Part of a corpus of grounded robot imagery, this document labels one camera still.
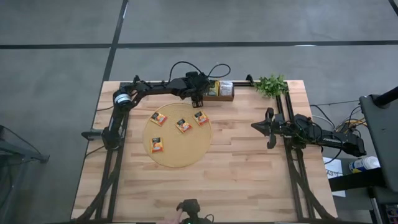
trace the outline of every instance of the concrete floor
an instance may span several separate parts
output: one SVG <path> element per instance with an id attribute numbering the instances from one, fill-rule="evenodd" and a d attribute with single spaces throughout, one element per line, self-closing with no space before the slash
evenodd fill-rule
<path id="1" fill-rule="evenodd" d="M 121 4 L 0 0 L 0 45 L 110 44 Z M 130 0 L 119 42 L 324 40 L 398 40 L 398 17 L 388 0 Z M 91 126 L 108 54 L 109 49 L 0 50 L 0 124 L 51 155 L 46 165 L 30 163 L 13 223 L 69 219 L 87 145 L 80 133 Z M 118 49 L 109 79 L 167 79 L 178 60 L 204 71 L 228 63 L 228 79 L 272 72 L 302 79 L 313 104 L 357 100 L 398 83 L 398 45 Z M 174 76 L 188 70 L 177 67 Z M 323 108 L 339 123 L 355 106 Z M 361 132 L 374 155 L 369 133 Z M 341 217 L 363 220 L 339 200 Z"/>

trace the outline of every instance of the plastic bottle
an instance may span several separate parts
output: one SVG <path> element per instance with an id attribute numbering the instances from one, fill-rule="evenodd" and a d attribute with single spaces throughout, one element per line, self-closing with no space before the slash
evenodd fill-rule
<path id="1" fill-rule="evenodd" d="M 374 156 L 369 156 L 364 159 L 358 159 L 357 161 L 350 162 L 349 164 L 349 169 L 353 174 L 379 167 L 379 159 Z"/>

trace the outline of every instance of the hand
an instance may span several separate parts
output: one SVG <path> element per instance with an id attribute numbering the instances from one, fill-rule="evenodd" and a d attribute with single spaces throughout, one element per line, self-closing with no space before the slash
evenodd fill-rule
<path id="1" fill-rule="evenodd" d="M 165 220 L 159 221 L 156 224 L 180 224 L 181 214 L 182 208 L 178 209 L 172 218 L 165 218 Z"/>

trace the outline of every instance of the potted plant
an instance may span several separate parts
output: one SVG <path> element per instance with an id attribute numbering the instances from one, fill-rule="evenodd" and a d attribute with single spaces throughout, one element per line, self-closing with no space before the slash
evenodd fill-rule
<path id="1" fill-rule="evenodd" d="M 284 82 L 283 75 L 275 77 L 274 74 L 271 74 L 270 78 L 260 77 L 260 82 L 254 83 L 254 86 L 263 96 L 271 98 L 280 96 L 289 90 L 287 84 Z"/>

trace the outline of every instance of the butcher block tabletop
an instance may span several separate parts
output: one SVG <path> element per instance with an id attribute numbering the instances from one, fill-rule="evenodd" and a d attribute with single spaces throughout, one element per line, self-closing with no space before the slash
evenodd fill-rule
<path id="1" fill-rule="evenodd" d="M 294 113 L 311 117 L 304 82 L 287 83 Z M 112 95 L 119 84 L 104 82 L 98 109 L 112 106 Z M 232 102 L 204 101 L 201 110 L 211 122 L 211 145 L 202 159 L 182 168 L 154 162 L 144 149 L 142 135 L 157 108 L 170 103 L 191 103 L 190 100 L 173 95 L 146 96 L 130 111 L 114 222 L 163 220 L 174 215 L 179 202 L 190 198 L 198 199 L 200 217 L 213 214 L 215 222 L 297 221 L 283 139 L 277 137 L 275 148 L 267 149 L 268 137 L 250 126 L 264 120 L 268 107 L 277 112 L 276 100 L 262 97 L 254 87 L 236 87 L 234 92 Z M 284 97 L 282 103 L 288 118 Z M 93 128 L 106 127 L 111 113 L 112 109 L 97 111 Z M 91 141 L 87 153 L 102 145 L 102 140 Z M 308 145 L 303 153 L 311 191 L 337 217 L 320 148 Z M 71 218 L 81 215 L 98 193 L 105 157 L 106 150 L 100 149 L 85 159 Z M 104 200 L 104 217 L 109 196 L 110 190 Z M 302 192 L 300 198 L 306 214 Z"/>

